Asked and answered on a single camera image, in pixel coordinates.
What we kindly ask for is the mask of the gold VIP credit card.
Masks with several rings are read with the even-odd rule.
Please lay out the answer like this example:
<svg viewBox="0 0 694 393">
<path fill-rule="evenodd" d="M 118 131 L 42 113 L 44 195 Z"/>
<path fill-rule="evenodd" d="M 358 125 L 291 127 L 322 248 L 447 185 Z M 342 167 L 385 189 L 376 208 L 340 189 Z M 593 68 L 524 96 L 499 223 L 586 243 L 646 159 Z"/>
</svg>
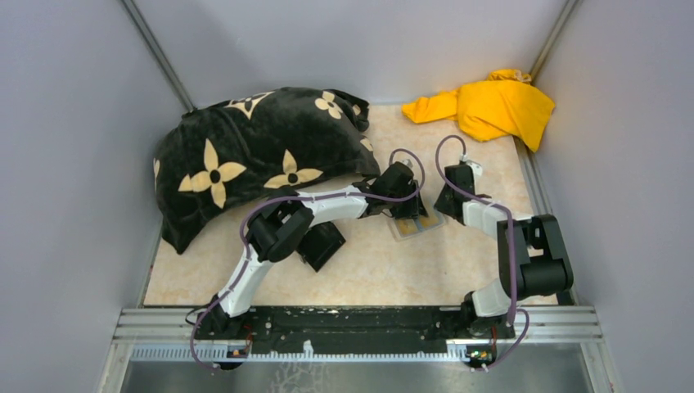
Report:
<svg viewBox="0 0 694 393">
<path fill-rule="evenodd" d="M 400 238 L 416 236 L 421 232 L 419 221 L 416 219 L 396 219 L 394 221 L 395 234 Z"/>
</svg>

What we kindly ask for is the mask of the beige card holder wallet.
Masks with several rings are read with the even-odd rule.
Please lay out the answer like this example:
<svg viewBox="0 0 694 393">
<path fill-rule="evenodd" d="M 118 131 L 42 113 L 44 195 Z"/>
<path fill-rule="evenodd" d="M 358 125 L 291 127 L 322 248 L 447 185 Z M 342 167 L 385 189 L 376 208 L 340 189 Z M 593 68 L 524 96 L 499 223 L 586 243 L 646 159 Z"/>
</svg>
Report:
<svg viewBox="0 0 694 393">
<path fill-rule="evenodd" d="M 389 221 L 390 230 L 398 242 L 436 230 L 445 224 L 445 217 L 437 210 L 429 211 L 427 216 L 420 215 L 416 219 L 390 219 Z"/>
</svg>

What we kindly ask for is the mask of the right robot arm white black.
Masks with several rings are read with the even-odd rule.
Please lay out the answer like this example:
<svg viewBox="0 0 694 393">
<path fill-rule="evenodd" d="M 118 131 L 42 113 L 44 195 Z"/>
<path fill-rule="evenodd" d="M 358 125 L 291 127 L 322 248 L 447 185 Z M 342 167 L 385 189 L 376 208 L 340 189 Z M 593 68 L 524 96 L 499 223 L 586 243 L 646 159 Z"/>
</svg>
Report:
<svg viewBox="0 0 694 393">
<path fill-rule="evenodd" d="M 568 291 L 574 274 L 558 220 L 553 215 L 508 218 L 490 199 L 475 193 L 475 164 L 461 161 L 443 169 L 445 185 L 435 209 L 496 241 L 498 277 L 466 294 L 461 326 L 470 337 L 482 337 L 493 324 L 503 323 L 517 301 Z"/>
</svg>

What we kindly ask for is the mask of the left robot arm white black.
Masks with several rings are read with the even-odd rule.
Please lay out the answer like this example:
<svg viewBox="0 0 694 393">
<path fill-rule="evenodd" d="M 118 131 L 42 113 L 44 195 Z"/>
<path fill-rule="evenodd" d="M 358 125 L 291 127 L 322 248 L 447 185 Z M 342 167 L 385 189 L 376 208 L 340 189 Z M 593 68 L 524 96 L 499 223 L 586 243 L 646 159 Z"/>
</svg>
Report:
<svg viewBox="0 0 694 393">
<path fill-rule="evenodd" d="M 242 221 L 243 252 L 224 288 L 200 317 L 227 339 L 240 336 L 244 313 L 274 264 L 298 253 L 316 269 L 344 244 L 333 224 L 341 219 L 363 219 L 417 203 L 421 183 L 412 170 L 395 162 L 371 182 L 353 183 L 327 192 L 298 192 L 280 187 Z"/>
</svg>

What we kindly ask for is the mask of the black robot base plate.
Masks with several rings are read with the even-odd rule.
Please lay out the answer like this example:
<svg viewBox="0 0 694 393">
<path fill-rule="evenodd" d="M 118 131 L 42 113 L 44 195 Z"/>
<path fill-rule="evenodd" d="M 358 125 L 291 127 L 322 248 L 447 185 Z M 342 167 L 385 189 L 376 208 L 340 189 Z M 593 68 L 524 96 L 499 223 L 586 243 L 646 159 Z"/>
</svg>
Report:
<svg viewBox="0 0 694 393">
<path fill-rule="evenodd" d="M 230 318 L 216 306 L 203 307 L 185 317 L 195 326 L 197 341 L 242 341 L 228 356 L 295 355 L 441 355 L 448 341 L 473 339 L 479 343 L 463 354 L 472 363 L 493 362 L 499 339 L 515 333 L 504 317 L 477 319 L 458 306 L 299 307 L 258 306 Z"/>
</svg>

